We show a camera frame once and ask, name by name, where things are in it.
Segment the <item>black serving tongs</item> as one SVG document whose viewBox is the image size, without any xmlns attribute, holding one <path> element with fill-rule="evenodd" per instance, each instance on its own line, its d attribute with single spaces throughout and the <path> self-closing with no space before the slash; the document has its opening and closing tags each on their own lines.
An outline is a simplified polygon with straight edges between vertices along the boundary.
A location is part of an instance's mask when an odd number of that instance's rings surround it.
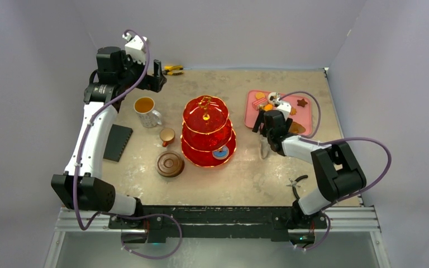
<svg viewBox="0 0 429 268">
<path fill-rule="evenodd" d="M 270 145 L 266 137 L 260 135 L 259 138 L 260 138 L 260 148 L 259 148 L 260 158 L 262 160 L 265 160 L 269 156 L 269 152 L 271 151 Z"/>
</svg>

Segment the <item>pink layered cake slice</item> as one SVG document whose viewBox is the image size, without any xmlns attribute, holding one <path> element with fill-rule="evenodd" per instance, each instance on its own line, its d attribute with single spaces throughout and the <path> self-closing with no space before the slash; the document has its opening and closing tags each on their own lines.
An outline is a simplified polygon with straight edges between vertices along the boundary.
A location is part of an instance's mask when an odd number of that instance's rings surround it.
<svg viewBox="0 0 429 268">
<path fill-rule="evenodd" d="M 258 111 L 259 109 L 263 109 L 268 104 L 268 101 L 266 98 L 257 99 L 254 102 L 252 102 L 252 107 L 254 110 Z"/>
</svg>

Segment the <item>pink serving tray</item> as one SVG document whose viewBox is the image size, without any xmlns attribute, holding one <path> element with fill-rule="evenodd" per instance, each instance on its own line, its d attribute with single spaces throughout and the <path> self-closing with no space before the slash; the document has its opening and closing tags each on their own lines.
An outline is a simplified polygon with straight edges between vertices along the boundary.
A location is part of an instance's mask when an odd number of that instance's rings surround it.
<svg viewBox="0 0 429 268">
<path fill-rule="evenodd" d="M 256 92 L 263 92 L 265 94 L 266 99 L 270 93 L 268 91 L 261 91 L 261 90 L 251 90 L 247 93 L 246 103 L 245 103 L 244 124 L 248 128 L 253 128 L 256 118 L 258 116 L 258 111 L 254 110 L 252 107 L 252 102 L 256 100 L 255 98 Z M 306 105 L 305 108 L 297 106 L 297 100 L 302 98 L 308 101 L 308 105 Z M 292 118 L 294 122 L 297 122 L 306 128 L 306 132 L 301 135 L 310 135 L 315 128 L 312 122 L 311 98 L 304 97 L 297 94 L 297 95 L 290 95 L 286 97 L 284 101 L 289 102 L 292 108 L 295 108 L 297 110 L 297 114 L 294 116 L 290 115 L 289 118 Z"/>
</svg>

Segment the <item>blue frosted donut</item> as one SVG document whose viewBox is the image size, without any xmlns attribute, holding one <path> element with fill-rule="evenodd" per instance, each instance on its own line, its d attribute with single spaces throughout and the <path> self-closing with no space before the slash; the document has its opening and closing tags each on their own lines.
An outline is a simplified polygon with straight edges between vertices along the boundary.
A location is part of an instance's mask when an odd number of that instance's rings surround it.
<svg viewBox="0 0 429 268">
<path fill-rule="evenodd" d="M 217 160 L 224 160 L 230 155 L 230 149 L 224 145 L 222 148 L 212 151 L 212 156 Z"/>
</svg>

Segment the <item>red three-tier cake stand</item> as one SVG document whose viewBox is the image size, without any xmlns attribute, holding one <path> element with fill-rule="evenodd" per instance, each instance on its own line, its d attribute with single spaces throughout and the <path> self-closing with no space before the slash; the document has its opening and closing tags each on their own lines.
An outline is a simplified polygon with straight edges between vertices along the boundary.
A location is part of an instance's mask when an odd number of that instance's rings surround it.
<svg viewBox="0 0 429 268">
<path fill-rule="evenodd" d="M 236 133 L 225 102 L 215 96 L 201 95 L 190 100 L 182 113 L 180 135 L 182 154 L 192 164 L 213 168 L 229 161 L 236 151 Z M 212 156 L 226 145 L 230 155 L 224 160 Z"/>
</svg>

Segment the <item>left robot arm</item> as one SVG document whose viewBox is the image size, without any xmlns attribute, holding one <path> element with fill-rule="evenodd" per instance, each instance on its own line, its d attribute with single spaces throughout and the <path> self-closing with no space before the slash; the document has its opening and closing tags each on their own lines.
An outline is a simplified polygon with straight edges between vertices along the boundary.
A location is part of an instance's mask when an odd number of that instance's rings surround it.
<svg viewBox="0 0 429 268">
<path fill-rule="evenodd" d="M 84 115 L 74 152 L 62 174 L 55 174 L 51 187 L 64 206 L 73 211 L 92 210 L 122 215 L 130 228 L 144 222 L 137 209 L 138 198 L 118 194 L 102 179 L 103 155 L 120 106 L 135 88 L 161 91 L 164 83 L 160 61 L 154 60 L 154 74 L 147 74 L 148 49 L 98 49 L 97 69 L 84 91 Z"/>
</svg>

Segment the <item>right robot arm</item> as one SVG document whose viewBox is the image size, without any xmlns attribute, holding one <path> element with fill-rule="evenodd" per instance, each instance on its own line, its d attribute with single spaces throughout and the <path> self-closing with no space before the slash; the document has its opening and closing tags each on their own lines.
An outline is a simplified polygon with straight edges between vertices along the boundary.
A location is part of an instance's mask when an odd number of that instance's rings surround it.
<svg viewBox="0 0 429 268">
<path fill-rule="evenodd" d="M 289 132 L 292 122 L 292 119 L 285 119 L 281 111 L 261 110 L 252 131 L 267 139 L 272 152 L 313 166 L 317 186 L 293 202 L 286 221 L 287 227 L 296 228 L 311 223 L 326 206 L 365 188 L 366 176 L 347 142 L 320 145 L 303 139 Z"/>
</svg>

